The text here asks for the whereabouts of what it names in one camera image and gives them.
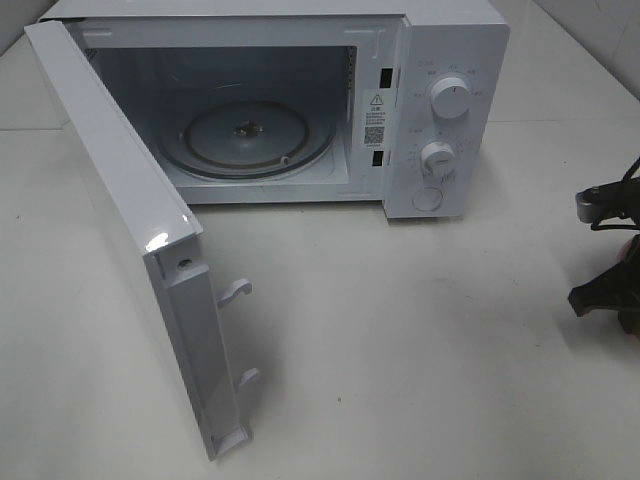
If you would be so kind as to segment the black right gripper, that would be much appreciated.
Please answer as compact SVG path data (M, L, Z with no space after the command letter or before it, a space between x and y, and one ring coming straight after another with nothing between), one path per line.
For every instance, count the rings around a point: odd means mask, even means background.
M594 310L615 311L625 333L638 333L639 263L618 262L593 280L573 288L568 301L579 317Z

